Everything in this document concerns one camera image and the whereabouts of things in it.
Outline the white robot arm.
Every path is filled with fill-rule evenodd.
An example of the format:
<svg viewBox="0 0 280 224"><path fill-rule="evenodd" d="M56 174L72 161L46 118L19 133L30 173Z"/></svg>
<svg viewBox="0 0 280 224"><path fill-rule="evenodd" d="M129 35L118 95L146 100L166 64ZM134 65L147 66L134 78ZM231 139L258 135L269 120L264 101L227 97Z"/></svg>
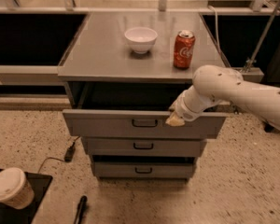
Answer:
<svg viewBox="0 0 280 224"><path fill-rule="evenodd" d="M183 126L222 101L240 107L280 131L280 88L245 81L240 72L215 65L203 65L195 71L192 85L171 104L166 123Z"/></svg>

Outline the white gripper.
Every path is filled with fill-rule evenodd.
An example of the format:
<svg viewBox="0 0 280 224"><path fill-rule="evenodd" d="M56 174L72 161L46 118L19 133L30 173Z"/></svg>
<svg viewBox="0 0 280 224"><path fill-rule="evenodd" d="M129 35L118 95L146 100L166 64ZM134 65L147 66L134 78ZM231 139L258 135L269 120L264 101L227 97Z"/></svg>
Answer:
<svg viewBox="0 0 280 224"><path fill-rule="evenodd" d="M194 121L205 110L205 99L196 90L185 90L169 106L173 112L165 123L172 127L184 126L186 121Z"/></svg>

